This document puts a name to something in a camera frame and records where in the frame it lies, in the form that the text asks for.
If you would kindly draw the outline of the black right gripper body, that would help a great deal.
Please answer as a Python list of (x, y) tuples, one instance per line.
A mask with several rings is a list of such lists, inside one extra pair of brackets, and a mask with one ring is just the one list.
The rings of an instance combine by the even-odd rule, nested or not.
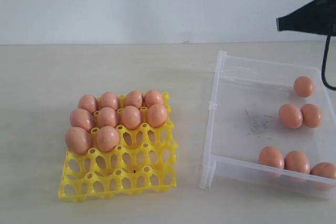
[(316, 0), (313, 34), (335, 36), (335, 0)]

